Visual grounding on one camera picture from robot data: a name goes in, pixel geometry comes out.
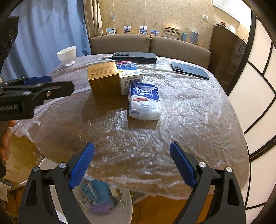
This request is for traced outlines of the person left hand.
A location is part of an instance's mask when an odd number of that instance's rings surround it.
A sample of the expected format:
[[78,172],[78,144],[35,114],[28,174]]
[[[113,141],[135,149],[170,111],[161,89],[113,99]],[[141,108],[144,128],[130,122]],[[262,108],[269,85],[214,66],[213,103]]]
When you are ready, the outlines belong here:
[[10,156],[10,146],[11,146],[11,138],[12,138],[10,127],[14,127],[15,124],[16,124],[15,120],[9,121],[7,130],[2,137],[2,145],[0,147],[0,151],[1,151],[1,159],[4,162],[7,162]]

